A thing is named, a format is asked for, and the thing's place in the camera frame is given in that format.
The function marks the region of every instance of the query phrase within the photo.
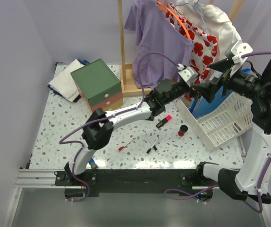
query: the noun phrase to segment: terrazzo tabletop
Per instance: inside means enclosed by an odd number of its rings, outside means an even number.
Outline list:
[[[120,77],[119,65],[108,65],[115,75]],[[58,64],[55,71],[57,76],[66,65]],[[123,107],[135,104],[141,97],[124,98]],[[171,121],[160,129],[155,125],[168,114]],[[72,161],[79,149],[78,144],[60,145],[59,140],[75,128],[81,126],[91,115],[89,108],[82,99],[71,103],[66,99],[49,93],[42,122],[32,152],[30,169],[62,169],[68,161]],[[177,132],[182,124],[187,124],[176,106],[166,105],[166,112],[155,117],[154,121],[137,121],[121,127],[112,133],[106,147],[94,155],[96,164],[101,169],[139,169],[139,168],[186,168],[193,169],[201,161],[209,161],[229,168],[240,168],[243,164],[237,139],[232,140],[220,149],[209,152],[189,128],[184,137]],[[77,132],[69,140],[81,140],[82,131]],[[156,147],[145,155],[150,143],[159,138]],[[118,152],[132,138],[135,140]]]

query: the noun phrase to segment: wooden base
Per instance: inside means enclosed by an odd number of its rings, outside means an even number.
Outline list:
[[[123,97],[142,96],[142,89],[138,88],[134,82],[134,77],[132,75],[132,63],[126,63],[125,69],[126,69],[126,83],[124,84],[123,73],[122,73],[123,69],[122,69],[122,64],[120,64]],[[145,91],[145,95],[147,95],[151,92],[151,89],[145,88],[144,91]]]

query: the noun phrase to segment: laundry basket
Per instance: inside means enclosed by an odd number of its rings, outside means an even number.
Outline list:
[[[232,92],[213,112],[195,119],[181,100],[178,108],[209,151],[216,150],[252,127],[252,101]]]

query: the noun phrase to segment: hanging clothes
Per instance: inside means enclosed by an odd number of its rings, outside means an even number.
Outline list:
[[[189,64],[192,40],[175,30],[155,0],[135,0],[124,28],[136,33],[138,53],[132,71],[138,87],[153,89],[161,79],[178,79],[177,67],[156,54],[147,55],[141,61],[138,72],[139,60],[149,52],[161,52],[176,63]]]
[[[199,27],[201,30],[206,32],[204,29],[203,20],[197,13],[196,9],[189,5],[183,5],[185,3],[190,3],[193,5],[196,2],[197,0],[180,0],[176,3],[176,9],[180,14],[190,20],[194,26]],[[218,54],[215,61],[225,59],[225,51],[232,43],[236,42],[237,40],[241,40],[240,35],[232,25],[228,15],[220,8],[213,5],[203,6],[198,4],[197,9],[203,15],[209,35],[218,37]]]
[[[168,3],[168,7],[179,16],[180,20],[184,23],[188,33],[190,34],[194,48],[191,53],[189,66],[201,74],[200,77],[198,77],[195,81],[195,83],[201,83],[207,78],[210,72],[210,68],[208,68],[208,66],[215,62],[218,38],[213,35],[208,35],[200,28],[194,26],[189,20],[187,20],[177,11],[172,3]],[[171,13],[168,12],[166,17],[169,17],[170,23],[175,26],[176,30],[178,30],[181,34],[184,33],[184,30],[181,29],[181,24],[176,20],[175,17],[172,16]]]

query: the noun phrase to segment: wooden drawer box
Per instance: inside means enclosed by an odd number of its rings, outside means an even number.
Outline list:
[[[121,82],[102,59],[71,72],[71,76],[92,111],[113,110],[123,105]]]

